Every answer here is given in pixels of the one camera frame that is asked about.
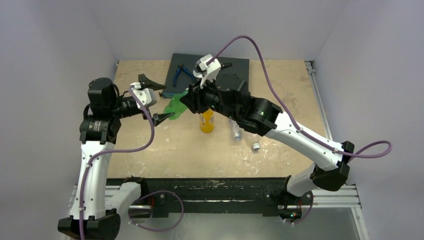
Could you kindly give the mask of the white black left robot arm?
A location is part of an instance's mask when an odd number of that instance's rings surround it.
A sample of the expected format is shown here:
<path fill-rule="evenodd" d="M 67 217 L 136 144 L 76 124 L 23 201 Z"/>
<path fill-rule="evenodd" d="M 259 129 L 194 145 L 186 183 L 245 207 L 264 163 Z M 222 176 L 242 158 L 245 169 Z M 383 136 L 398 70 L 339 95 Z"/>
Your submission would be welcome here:
<path fill-rule="evenodd" d="M 165 89 L 144 74 L 130 84 L 129 96 L 120 93 L 109 78 L 92 80 L 88 85 L 89 104 L 79 127 L 81 168 L 76 194 L 68 217 L 58 221 L 60 233 L 75 240 L 114 240 L 130 205 L 142 205 L 152 197 L 146 180 L 130 177 L 107 196 L 107 175 L 115 148 L 121 119 L 141 114 L 150 129 L 170 117 L 168 113 L 151 114 L 149 107 L 157 103 L 155 92 Z"/>

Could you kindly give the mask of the green plastic bottle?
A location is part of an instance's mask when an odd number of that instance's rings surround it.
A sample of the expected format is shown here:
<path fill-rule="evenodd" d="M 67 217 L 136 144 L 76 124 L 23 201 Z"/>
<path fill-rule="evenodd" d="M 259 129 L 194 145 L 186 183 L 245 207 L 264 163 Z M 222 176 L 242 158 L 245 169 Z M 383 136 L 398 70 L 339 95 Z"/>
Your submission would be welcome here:
<path fill-rule="evenodd" d="M 178 119 L 188 109 L 187 106 L 181 102 L 181 98 L 187 93 L 188 90 L 185 90 L 183 93 L 175 94 L 170 102 L 164 107 L 164 113 L 173 113 L 173 115 L 168 118 L 169 120 Z"/>

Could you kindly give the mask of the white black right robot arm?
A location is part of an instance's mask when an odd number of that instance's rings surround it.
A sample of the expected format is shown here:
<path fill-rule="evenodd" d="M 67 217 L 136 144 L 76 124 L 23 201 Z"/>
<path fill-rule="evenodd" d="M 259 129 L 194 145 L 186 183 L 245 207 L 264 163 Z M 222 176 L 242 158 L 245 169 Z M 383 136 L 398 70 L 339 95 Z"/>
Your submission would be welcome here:
<path fill-rule="evenodd" d="M 311 140 L 301 132 L 305 127 L 296 128 L 289 114 L 279 106 L 265 98 L 252 96 L 242 79 L 235 89 L 210 82 L 203 87 L 199 82 L 192 83 L 180 101 L 194 114 L 212 110 L 234 120 L 246 132 L 281 142 L 310 159 L 312 165 L 289 176 L 280 191 L 282 200 L 288 204 L 316 188 L 336 192 L 348 178 L 349 158 L 338 151 L 351 153 L 353 144 L 334 142 L 315 132 L 311 136 L 330 148 Z"/>

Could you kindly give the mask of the orange juice bottle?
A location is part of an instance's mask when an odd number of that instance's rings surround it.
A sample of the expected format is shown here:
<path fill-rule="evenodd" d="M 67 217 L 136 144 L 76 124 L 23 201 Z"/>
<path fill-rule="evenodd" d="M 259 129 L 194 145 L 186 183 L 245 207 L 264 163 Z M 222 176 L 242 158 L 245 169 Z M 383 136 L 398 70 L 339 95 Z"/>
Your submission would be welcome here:
<path fill-rule="evenodd" d="M 203 133 L 211 133 L 215 128 L 214 112 L 211 109 L 199 114 L 199 128 Z"/>

